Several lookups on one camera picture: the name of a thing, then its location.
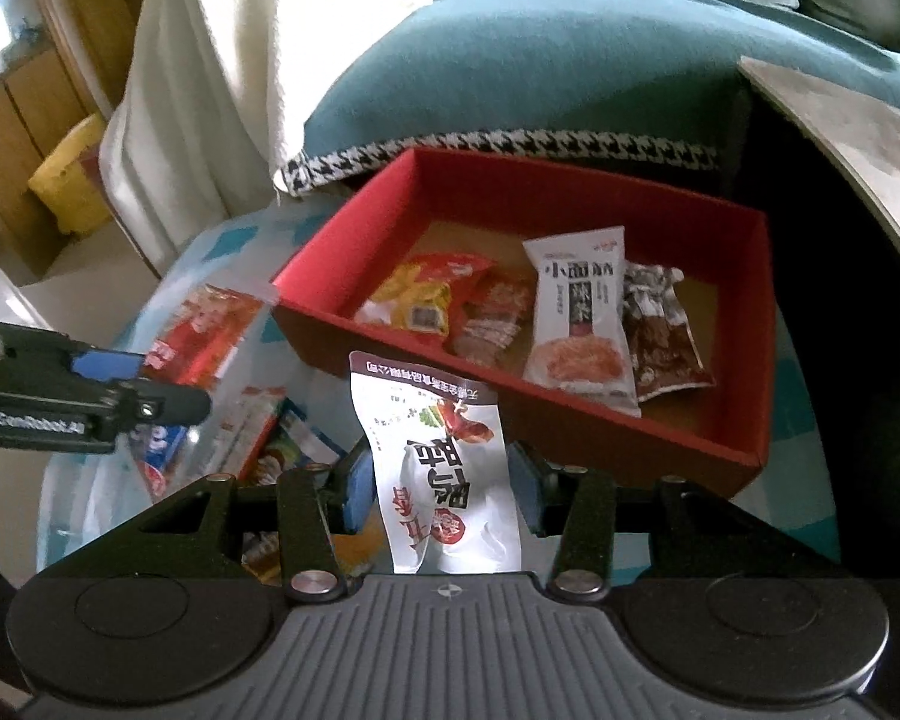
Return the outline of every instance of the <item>white towel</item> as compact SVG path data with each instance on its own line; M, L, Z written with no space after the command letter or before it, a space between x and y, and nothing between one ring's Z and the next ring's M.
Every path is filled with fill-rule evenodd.
M101 172L160 271L274 199L303 125L351 63L432 0L144 0Z

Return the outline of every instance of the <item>barcode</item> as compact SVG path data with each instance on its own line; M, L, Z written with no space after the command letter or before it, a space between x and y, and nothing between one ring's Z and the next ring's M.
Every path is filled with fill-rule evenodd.
M420 333L440 333L443 326L443 312L436 306L412 306L410 308L410 330Z

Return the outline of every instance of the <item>cardboard box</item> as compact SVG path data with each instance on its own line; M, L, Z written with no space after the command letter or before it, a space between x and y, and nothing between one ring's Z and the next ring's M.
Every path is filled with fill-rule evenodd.
M411 253L475 251L530 267L520 242L613 225L626 258L678 266L711 389L663 395L630 418L523 381L530 338L502 370L478 367L351 317ZM770 242L761 213L613 173L535 160L412 149L382 170L274 279L274 317L308 365L344 376L350 351L424 362L491 384L507 440L562 464L646 487L677 474L724 495L767 461L775 369Z

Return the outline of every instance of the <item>black and white patterned fabric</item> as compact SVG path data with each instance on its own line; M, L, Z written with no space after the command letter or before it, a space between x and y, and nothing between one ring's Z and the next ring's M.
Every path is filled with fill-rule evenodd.
M361 173L379 170L407 148L456 148L542 159L607 159L654 162L685 170L717 170L717 149L696 143L578 129L494 129L445 135L397 138L353 146L319 157L301 151L283 169L290 194L306 191Z

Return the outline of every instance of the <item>noodle package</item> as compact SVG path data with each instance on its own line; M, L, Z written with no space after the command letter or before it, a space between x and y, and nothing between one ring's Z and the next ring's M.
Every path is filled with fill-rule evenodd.
M519 571L520 531L496 394L424 365L350 353L394 572Z
M523 377L639 416L622 321L624 228L538 238L524 250L538 286Z

